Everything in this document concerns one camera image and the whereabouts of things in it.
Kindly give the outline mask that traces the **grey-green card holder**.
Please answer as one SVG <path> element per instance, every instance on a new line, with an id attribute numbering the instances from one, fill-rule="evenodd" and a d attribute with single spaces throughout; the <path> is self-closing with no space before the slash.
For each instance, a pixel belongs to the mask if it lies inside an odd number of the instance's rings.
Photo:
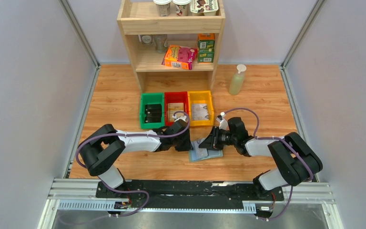
<path id="1" fill-rule="evenodd" d="M 202 138 L 191 142 L 193 149 L 189 151 L 190 162 L 197 162 L 224 156 L 222 150 L 200 148 L 199 144 L 202 143 L 204 140 L 205 138 Z"/>

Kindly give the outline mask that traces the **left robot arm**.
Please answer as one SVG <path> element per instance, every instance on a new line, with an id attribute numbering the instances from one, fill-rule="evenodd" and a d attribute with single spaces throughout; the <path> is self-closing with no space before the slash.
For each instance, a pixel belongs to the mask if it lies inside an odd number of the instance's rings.
<path id="1" fill-rule="evenodd" d="M 184 119 L 146 132 L 125 132 L 106 124 L 80 143 L 75 157 L 90 176 L 101 179 L 109 193 L 120 198 L 127 190 L 123 175 L 114 165 L 121 154 L 168 151 L 172 147 L 178 152 L 193 149 L 189 124 Z"/>

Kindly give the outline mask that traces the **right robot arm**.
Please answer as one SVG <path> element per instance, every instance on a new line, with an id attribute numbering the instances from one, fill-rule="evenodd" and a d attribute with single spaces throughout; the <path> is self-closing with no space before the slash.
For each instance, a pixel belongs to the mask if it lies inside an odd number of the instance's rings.
<path id="1" fill-rule="evenodd" d="M 320 158 L 296 132 L 283 137 L 251 136 L 239 117 L 230 118 L 227 126 L 227 130 L 214 126 L 199 143 L 199 148 L 223 150 L 225 146 L 234 146 L 240 155 L 246 157 L 271 157 L 276 168 L 253 179 L 253 194 L 257 199 L 266 199 L 277 187 L 297 186 L 312 180 L 323 169 Z"/>

